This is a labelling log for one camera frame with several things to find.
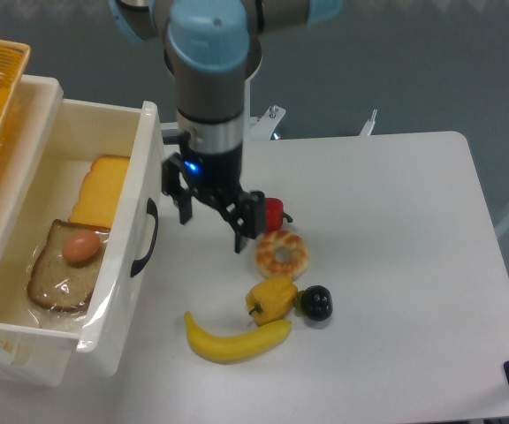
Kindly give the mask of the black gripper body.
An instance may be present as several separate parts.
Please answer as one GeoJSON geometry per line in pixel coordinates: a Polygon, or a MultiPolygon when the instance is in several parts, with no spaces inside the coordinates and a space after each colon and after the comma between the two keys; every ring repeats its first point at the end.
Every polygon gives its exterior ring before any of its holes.
{"type": "Polygon", "coordinates": [[[244,125],[180,122],[179,151],[184,163],[182,186],[192,199],[216,210],[226,221],[227,210],[241,192],[244,125]]]}

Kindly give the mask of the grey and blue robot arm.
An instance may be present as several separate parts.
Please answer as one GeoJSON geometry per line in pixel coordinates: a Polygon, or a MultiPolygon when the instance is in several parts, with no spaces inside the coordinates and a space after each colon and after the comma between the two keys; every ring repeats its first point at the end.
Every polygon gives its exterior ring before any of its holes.
{"type": "Polygon", "coordinates": [[[331,19],[340,1],[112,1],[131,38],[163,42],[176,87],[179,151],[162,164],[162,191],[192,217],[192,201],[232,227],[235,252],[266,229],[265,197],[240,185],[248,114],[245,85],[260,63],[258,37],[331,19]]]}

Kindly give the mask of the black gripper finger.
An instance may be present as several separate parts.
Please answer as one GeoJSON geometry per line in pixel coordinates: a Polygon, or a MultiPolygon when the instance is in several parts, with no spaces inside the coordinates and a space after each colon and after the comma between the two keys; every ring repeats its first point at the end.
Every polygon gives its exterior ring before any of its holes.
{"type": "Polygon", "coordinates": [[[162,192],[172,198],[179,211],[179,222],[187,224],[192,218],[192,200],[188,188],[182,186],[184,176],[183,161],[180,155],[170,155],[162,164],[162,192]]]}
{"type": "Polygon", "coordinates": [[[264,193],[241,192],[227,210],[226,221],[234,231],[234,252],[240,254],[249,239],[256,239],[266,231],[264,193]]]}

